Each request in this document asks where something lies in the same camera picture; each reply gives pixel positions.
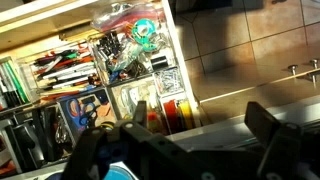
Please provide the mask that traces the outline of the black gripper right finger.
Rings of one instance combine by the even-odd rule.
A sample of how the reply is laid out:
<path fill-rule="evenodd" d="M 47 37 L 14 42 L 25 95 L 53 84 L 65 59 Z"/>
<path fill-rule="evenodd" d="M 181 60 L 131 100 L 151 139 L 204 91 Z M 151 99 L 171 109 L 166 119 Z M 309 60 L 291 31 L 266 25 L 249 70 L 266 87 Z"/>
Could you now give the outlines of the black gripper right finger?
<path fill-rule="evenodd" d="M 244 122 L 258 142 L 267 147 L 281 123 L 258 102 L 247 104 Z"/>

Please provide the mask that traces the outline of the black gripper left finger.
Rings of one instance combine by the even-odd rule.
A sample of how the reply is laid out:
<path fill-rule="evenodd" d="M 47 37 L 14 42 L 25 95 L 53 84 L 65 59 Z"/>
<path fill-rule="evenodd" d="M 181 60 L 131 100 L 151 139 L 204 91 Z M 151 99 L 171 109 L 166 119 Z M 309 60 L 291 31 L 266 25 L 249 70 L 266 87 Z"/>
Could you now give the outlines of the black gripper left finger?
<path fill-rule="evenodd" d="M 147 105 L 145 101 L 139 101 L 134 112 L 133 122 L 147 127 Z"/>

